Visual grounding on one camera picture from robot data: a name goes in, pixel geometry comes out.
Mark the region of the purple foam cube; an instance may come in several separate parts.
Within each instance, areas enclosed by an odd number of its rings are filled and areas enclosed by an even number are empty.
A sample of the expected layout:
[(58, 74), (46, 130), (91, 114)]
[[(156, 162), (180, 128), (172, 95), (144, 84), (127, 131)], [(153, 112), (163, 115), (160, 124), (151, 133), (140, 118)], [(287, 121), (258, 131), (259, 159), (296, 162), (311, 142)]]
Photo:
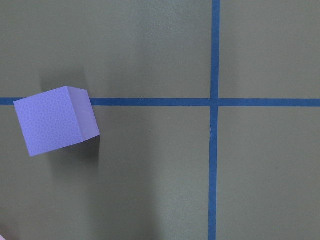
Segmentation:
[(31, 157), (100, 135), (88, 91), (63, 86), (13, 103)]

